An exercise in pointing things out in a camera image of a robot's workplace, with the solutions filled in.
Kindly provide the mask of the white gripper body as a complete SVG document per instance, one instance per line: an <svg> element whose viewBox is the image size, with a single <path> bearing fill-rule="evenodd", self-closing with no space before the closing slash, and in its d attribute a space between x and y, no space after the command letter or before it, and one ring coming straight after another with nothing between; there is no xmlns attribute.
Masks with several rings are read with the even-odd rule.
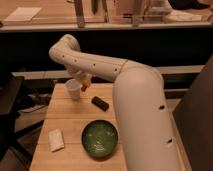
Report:
<svg viewBox="0 0 213 171"><path fill-rule="evenodd" d="M82 70L79 70L79 69L76 69L76 68L73 68L73 67L70 67L70 66L67 66L66 67L68 73L73 77L75 78L76 80L78 80L79 82L81 82L81 80L86 76L88 75L86 72L82 71Z"/></svg>

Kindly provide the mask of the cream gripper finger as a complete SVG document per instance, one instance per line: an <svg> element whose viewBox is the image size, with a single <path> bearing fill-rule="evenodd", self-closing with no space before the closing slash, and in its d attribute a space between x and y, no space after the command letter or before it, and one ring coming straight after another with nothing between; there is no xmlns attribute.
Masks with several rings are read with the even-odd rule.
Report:
<svg viewBox="0 0 213 171"><path fill-rule="evenodd" d="M91 79L92 79L92 76L91 76L91 75L86 75L86 76L81 80L81 83L82 83L84 86L90 86L90 85L91 85Z"/></svg>

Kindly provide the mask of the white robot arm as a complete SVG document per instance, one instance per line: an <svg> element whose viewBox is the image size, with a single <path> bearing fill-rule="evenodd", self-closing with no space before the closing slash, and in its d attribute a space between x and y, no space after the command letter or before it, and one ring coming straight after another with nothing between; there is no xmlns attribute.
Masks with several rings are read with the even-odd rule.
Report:
<svg viewBox="0 0 213 171"><path fill-rule="evenodd" d="M114 113L128 171L181 171L164 80L157 69L84 53L70 34L52 45L49 56L85 87L93 75L113 83Z"/></svg>

